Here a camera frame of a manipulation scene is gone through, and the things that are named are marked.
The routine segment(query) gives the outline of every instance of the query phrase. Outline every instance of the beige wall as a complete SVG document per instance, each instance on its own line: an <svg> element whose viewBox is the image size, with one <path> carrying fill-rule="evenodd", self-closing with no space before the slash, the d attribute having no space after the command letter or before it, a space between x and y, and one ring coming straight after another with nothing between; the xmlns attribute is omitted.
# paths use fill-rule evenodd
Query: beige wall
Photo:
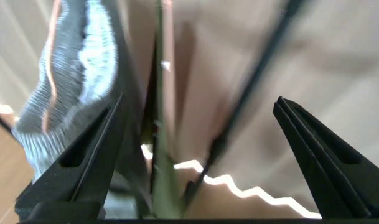
<svg viewBox="0 0 379 224"><path fill-rule="evenodd" d="M19 111L37 82L51 1L0 0L0 101ZM118 1L145 93L154 1ZM178 161L202 160L273 27L282 1L175 0ZM212 175L259 185L317 211L272 115L294 100L379 166L379 0L312 1L260 86Z"/></svg>

